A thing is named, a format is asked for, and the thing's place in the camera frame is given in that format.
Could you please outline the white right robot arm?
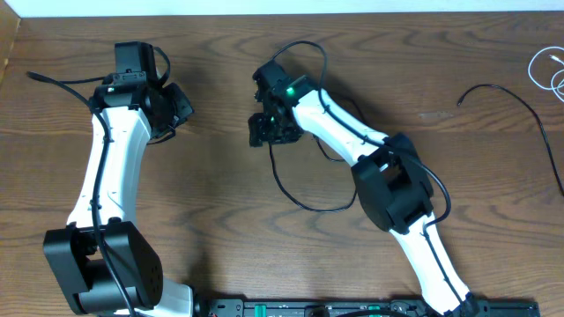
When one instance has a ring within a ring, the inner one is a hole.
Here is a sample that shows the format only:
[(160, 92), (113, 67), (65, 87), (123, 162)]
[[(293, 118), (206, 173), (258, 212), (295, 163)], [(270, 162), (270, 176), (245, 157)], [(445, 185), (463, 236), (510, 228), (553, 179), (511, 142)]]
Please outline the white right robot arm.
[(351, 168), (355, 196), (367, 217), (399, 243), (419, 280), (423, 299), (443, 316), (476, 316), (479, 304), (458, 276), (437, 231), (432, 186), (440, 180), (403, 134), (371, 129), (316, 88), (308, 77), (258, 71), (255, 98), (263, 110), (249, 118), (249, 143), (270, 147), (309, 132)]

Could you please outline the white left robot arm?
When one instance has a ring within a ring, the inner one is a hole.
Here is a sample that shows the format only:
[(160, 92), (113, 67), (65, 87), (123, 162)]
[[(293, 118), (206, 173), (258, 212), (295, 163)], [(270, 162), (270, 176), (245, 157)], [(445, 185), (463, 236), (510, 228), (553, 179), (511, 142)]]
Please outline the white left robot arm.
[(93, 144), (85, 180), (63, 229), (48, 230), (43, 252), (77, 315), (191, 316), (194, 295), (164, 276), (137, 228), (137, 187), (145, 149), (174, 136), (193, 109), (176, 84), (114, 81), (86, 105)]

